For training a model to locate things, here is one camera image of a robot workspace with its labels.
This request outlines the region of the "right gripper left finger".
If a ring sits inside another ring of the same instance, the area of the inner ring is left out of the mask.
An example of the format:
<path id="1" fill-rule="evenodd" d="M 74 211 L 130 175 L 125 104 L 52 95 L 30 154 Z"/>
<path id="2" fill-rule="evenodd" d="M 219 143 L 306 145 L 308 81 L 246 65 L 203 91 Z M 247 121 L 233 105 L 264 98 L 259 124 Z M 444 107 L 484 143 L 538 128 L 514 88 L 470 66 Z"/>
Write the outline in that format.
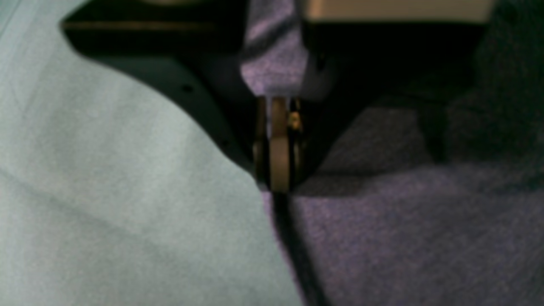
<path id="1" fill-rule="evenodd" d="M 81 56 L 179 106 L 265 187 L 266 101 L 241 73 L 248 9 L 247 0 L 88 0 L 60 29 Z"/>

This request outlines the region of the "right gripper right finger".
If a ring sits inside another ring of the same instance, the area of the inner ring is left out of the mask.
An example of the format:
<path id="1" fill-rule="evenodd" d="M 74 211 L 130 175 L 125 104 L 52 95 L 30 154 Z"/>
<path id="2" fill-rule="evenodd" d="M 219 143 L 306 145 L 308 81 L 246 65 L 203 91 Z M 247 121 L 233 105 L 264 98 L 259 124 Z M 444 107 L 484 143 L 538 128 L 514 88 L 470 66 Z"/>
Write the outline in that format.
<path id="1" fill-rule="evenodd" d="M 295 94 L 269 99 L 269 189 L 309 177 L 374 96 L 470 54 L 495 0 L 297 0 L 307 52 Z"/>

